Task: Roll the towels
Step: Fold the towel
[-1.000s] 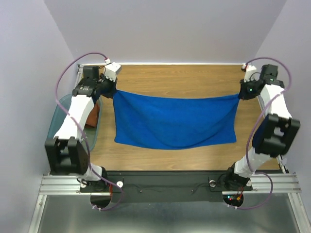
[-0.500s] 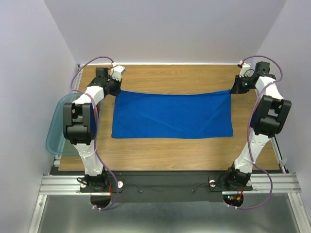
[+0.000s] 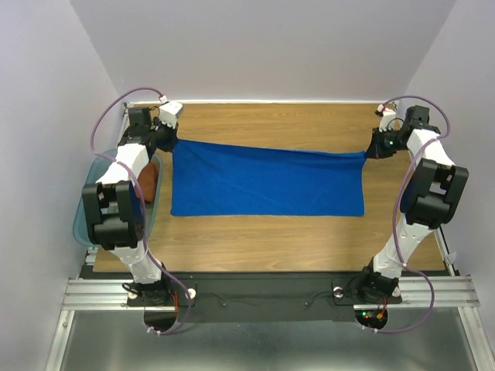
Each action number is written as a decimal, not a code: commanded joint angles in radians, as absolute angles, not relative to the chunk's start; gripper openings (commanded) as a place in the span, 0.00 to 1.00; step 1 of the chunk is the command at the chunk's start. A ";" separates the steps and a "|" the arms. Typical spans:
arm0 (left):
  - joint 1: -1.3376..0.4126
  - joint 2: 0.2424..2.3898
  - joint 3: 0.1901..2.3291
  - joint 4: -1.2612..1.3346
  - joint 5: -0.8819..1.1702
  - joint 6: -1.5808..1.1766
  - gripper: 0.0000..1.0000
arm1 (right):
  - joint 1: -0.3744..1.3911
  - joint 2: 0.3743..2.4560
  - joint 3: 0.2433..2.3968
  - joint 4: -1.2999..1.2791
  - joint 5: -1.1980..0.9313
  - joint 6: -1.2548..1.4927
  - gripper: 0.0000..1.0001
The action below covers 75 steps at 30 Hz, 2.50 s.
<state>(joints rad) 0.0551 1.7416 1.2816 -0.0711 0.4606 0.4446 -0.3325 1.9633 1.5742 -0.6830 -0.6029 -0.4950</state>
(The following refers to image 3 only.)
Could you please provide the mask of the brown towel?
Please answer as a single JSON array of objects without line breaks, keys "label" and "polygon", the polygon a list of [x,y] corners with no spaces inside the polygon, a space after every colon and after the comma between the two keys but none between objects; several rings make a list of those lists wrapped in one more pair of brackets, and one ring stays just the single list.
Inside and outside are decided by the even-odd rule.
[{"label": "brown towel", "polygon": [[159,168],[154,162],[148,163],[138,176],[138,184],[142,189],[142,195],[146,203],[155,201],[158,177]]}]

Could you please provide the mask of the blue towel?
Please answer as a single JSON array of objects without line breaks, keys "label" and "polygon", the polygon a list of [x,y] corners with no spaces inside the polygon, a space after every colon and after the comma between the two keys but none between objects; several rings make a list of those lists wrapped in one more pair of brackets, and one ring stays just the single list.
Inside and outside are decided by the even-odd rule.
[{"label": "blue towel", "polygon": [[361,152],[182,140],[172,154],[174,216],[363,216]]}]

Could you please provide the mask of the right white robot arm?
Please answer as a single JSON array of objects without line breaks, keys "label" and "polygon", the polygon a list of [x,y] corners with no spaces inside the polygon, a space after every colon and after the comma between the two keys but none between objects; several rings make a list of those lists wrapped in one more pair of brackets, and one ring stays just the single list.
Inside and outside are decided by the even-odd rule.
[{"label": "right white robot arm", "polygon": [[442,132],[429,123],[429,109],[412,106],[399,128],[395,110],[381,104],[381,119],[372,131],[365,157],[389,158],[408,151],[411,164],[394,203],[392,234],[382,250],[362,270],[356,293],[363,301],[399,295],[398,281],[419,244],[441,225],[449,223],[459,205],[469,172],[458,166],[442,146]]}]

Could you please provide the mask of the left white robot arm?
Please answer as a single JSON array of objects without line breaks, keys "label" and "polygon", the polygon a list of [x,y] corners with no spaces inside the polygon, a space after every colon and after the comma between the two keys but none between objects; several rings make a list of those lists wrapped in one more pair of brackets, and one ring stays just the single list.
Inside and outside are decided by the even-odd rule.
[{"label": "left white robot arm", "polygon": [[183,106],[168,101],[156,116],[148,107],[128,111],[129,125],[118,142],[108,170],[82,189],[82,202],[91,243],[115,255],[130,270],[133,281],[123,288],[130,298],[151,305],[176,303],[177,296],[163,264],[145,246],[144,192],[134,179],[150,164],[156,150],[173,151]]}]

